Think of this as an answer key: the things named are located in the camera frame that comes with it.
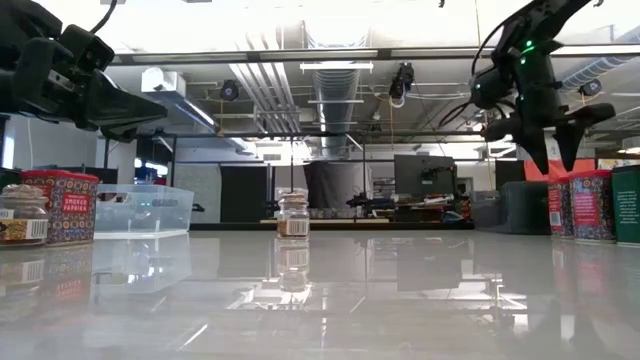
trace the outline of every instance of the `smoked paprika tin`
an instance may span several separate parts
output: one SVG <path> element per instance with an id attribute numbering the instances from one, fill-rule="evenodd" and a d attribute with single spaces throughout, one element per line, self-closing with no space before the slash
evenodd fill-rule
<path id="1" fill-rule="evenodd" d="M 73 245 L 93 241 L 98 178 L 64 170 L 31 170 L 22 182 L 41 188 L 49 198 L 47 245 Z"/>

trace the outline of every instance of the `clear plastic container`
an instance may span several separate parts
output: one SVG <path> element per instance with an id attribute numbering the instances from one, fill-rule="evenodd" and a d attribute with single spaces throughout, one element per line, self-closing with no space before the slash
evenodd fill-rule
<path id="1" fill-rule="evenodd" d="M 301 238 L 309 235 L 309 211 L 304 194 L 286 194 L 278 202 L 278 236 Z"/>
<path id="2" fill-rule="evenodd" d="M 193 192 L 160 185 L 98 186 L 96 239 L 179 235 L 189 230 Z"/>
<path id="3" fill-rule="evenodd" d="M 47 241 L 48 198 L 29 185 L 9 185 L 0 195 L 0 246 L 35 246 Z"/>

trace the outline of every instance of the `jar label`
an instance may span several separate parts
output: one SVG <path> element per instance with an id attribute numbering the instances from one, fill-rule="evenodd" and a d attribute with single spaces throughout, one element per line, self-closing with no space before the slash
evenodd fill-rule
<path id="1" fill-rule="evenodd" d="M 0 209 L 0 220 L 13 219 L 13 211 L 10 209 Z"/>
<path id="2" fill-rule="evenodd" d="M 308 219 L 289 219 L 287 220 L 287 235 L 290 236 L 307 236 L 309 234 Z"/>
<path id="3" fill-rule="evenodd" d="M 49 220 L 0 220 L 0 240 L 46 239 Z"/>

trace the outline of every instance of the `ceiling beam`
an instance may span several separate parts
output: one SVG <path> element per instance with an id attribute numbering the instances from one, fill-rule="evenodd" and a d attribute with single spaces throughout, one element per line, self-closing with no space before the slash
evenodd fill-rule
<path id="1" fill-rule="evenodd" d="M 492 47 L 482 50 L 480 57 L 489 59 Z M 373 49 L 294 49 L 261 51 L 227 51 L 186 54 L 123 54 L 116 55 L 110 66 L 160 66 L 195 64 L 238 64 L 264 62 L 315 61 L 410 61 L 410 60 L 471 60 L 477 47 L 423 47 Z M 567 45 L 552 58 L 585 59 L 608 56 L 640 56 L 640 44 Z"/>

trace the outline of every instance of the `computer monitor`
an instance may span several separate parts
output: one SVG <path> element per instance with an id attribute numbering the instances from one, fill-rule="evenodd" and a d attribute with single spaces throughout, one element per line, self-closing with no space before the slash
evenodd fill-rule
<path id="1" fill-rule="evenodd" d="M 455 194 L 457 170 L 451 157 L 395 155 L 396 194 Z"/>

